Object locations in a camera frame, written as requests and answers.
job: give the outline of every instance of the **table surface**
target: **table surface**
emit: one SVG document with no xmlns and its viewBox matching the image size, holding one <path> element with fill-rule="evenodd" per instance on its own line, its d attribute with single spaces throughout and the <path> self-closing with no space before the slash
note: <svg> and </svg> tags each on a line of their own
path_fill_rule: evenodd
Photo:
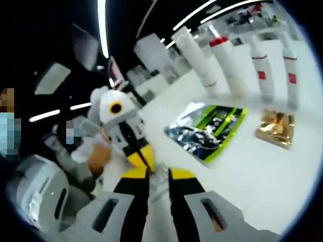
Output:
<svg viewBox="0 0 323 242">
<path fill-rule="evenodd" d="M 269 106 L 261 103 L 256 73 L 248 45 L 236 46 L 240 62 L 249 72 L 246 80 L 250 95 L 245 100 L 230 97 L 224 75 L 211 56 L 208 60 L 218 70 L 217 99 L 208 98 L 194 71 L 190 71 L 139 111 L 145 121 L 147 140 L 154 149 L 155 163 L 188 169 L 196 174 L 206 191 L 215 191 L 242 210 L 245 221 L 256 229 L 282 234 L 301 212 L 311 195 L 320 172 L 323 152 L 323 88 L 318 66 L 310 48 L 294 42 L 299 58 L 300 106 L 293 112 L 287 107 L 287 84 L 281 44 L 264 41 L 273 78 L 275 99 Z M 228 147 L 209 164 L 197 161 L 164 134 L 192 101 L 246 107 L 248 114 Z M 256 138 L 262 110 L 273 108 L 295 114 L 295 132 L 290 150 Z M 112 161 L 105 177 L 116 174 Z M 105 179 L 104 189 L 112 191 L 114 183 Z M 168 195 L 149 205 L 143 241 L 177 241 L 172 223 Z"/>
</svg>

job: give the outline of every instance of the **white tube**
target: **white tube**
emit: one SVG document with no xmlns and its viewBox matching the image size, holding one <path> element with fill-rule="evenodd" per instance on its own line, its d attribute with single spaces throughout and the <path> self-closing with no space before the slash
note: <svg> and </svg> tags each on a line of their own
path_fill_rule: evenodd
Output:
<svg viewBox="0 0 323 242">
<path fill-rule="evenodd" d="M 278 32 L 277 36 L 283 44 L 283 58 L 287 75 L 288 105 L 295 109 L 299 105 L 297 54 L 292 49 L 292 39 L 286 31 Z"/>
<path fill-rule="evenodd" d="M 208 94 L 210 96 L 216 96 L 216 73 L 188 29 L 185 26 L 182 27 L 172 36 L 172 40 L 175 41 L 176 46 L 181 50 L 184 57 L 196 71 Z"/>
<path fill-rule="evenodd" d="M 219 37 L 210 42 L 210 47 L 223 70 L 232 95 L 247 96 L 246 75 L 234 54 L 232 42 L 226 37 Z"/>
<path fill-rule="evenodd" d="M 275 95 L 272 69 L 268 56 L 263 52 L 256 36 L 245 36 L 251 47 L 251 58 L 258 75 L 258 84 L 263 102 L 270 103 Z"/>
</svg>

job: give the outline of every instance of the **face mask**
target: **face mask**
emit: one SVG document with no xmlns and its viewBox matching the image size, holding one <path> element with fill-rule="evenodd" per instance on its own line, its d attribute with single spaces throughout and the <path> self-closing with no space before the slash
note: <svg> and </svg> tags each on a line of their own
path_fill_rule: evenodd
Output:
<svg viewBox="0 0 323 242">
<path fill-rule="evenodd" d="M 0 154 L 11 158 L 18 154 L 21 139 L 21 122 L 13 112 L 0 113 Z"/>
</svg>

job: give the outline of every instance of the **black ceiling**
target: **black ceiling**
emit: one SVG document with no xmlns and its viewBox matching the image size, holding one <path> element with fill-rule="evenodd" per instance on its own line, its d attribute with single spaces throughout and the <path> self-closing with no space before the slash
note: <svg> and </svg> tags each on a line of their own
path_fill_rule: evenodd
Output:
<svg viewBox="0 0 323 242">
<path fill-rule="evenodd" d="M 160 38 L 166 39 L 166 44 L 169 43 L 173 27 L 205 2 L 206 0 L 158 0 L 139 38 L 156 33 Z M 241 1 L 217 0 L 215 4 L 225 8 L 237 2 Z M 151 4 L 151 0 L 107 0 L 109 52 L 123 73 L 140 63 L 133 47 L 137 41 L 137 30 Z M 84 114 L 86 108 L 69 111 L 69 107 L 88 102 L 91 91 L 107 82 L 106 78 L 85 70 L 76 61 L 71 37 L 72 24 L 76 23 L 99 40 L 97 0 L 31 0 L 8 9 L 12 10 L 8 23 L 13 24 L 9 24 L 6 38 L 10 55 L 5 59 L 11 66 L 5 81 L 16 83 L 15 98 L 25 123 L 24 132 L 40 137 L 58 119 L 68 120 Z M 185 25 L 194 31 L 206 17 L 205 11 L 206 9 L 195 15 Z M 71 74 L 54 95 L 35 96 L 33 92 L 37 75 L 34 73 L 41 72 L 53 61 L 70 68 Z M 104 61 L 100 54 L 98 62 Z M 61 114 L 32 124 L 28 122 L 34 115 L 55 109 L 60 109 Z"/>
</svg>

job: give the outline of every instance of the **gold foil package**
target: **gold foil package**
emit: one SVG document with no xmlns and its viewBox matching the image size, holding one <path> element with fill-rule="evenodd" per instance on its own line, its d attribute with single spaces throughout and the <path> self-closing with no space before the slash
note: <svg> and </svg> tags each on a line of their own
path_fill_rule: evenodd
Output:
<svg viewBox="0 0 323 242">
<path fill-rule="evenodd" d="M 265 109 L 255 136 L 288 149 L 293 140 L 295 117 Z"/>
</svg>

